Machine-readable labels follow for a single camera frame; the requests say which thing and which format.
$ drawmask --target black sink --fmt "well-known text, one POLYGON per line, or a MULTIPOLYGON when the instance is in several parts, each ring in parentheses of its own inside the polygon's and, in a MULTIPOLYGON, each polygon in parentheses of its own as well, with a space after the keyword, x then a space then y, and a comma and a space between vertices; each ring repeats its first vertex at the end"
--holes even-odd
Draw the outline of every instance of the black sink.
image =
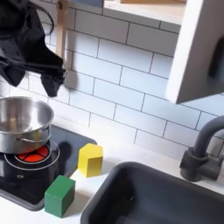
POLYGON ((223 224, 224 196, 138 163, 119 164, 81 224, 223 224))

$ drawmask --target pot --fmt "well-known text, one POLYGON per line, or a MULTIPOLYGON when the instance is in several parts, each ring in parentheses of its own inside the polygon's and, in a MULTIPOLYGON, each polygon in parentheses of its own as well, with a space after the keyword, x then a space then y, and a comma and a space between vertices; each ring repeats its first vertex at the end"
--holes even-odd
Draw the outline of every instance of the pot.
POLYGON ((0 152, 23 154, 45 145, 51 137, 53 110, 28 97, 0 99, 0 152))

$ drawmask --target toy block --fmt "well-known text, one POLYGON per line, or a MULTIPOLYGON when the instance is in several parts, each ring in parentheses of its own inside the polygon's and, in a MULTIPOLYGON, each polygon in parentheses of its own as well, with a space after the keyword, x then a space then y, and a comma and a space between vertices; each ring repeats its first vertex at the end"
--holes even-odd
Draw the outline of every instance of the toy block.
POLYGON ((86 178, 99 175, 102 169, 102 147, 91 143, 82 147, 78 169, 86 178))
POLYGON ((62 218, 74 201, 75 181, 58 176, 45 192, 45 211, 62 218))

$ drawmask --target wooden shelf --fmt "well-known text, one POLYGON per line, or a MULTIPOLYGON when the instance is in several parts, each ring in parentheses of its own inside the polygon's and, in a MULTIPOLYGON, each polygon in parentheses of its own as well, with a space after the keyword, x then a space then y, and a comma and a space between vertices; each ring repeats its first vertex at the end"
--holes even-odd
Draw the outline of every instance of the wooden shelf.
POLYGON ((185 0, 105 0, 104 8, 181 25, 185 0))

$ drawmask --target pot handle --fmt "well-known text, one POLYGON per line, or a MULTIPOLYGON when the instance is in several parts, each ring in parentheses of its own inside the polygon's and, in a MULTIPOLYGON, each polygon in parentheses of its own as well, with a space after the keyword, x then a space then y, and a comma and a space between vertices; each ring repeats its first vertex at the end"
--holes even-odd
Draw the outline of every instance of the pot handle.
POLYGON ((43 140, 38 140, 38 141, 35 141, 35 140, 30 140, 30 139, 27 139, 27 138, 23 138, 23 137, 20 137, 20 136, 17 136, 16 137, 16 140, 17 141, 22 141, 22 142, 26 142, 26 143, 31 143, 31 144, 42 144, 43 142, 45 141, 48 141, 51 137, 51 129, 50 129, 50 126, 49 125, 46 130, 48 130, 49 134, 48 134, 48 137, 43 139, 43 140))

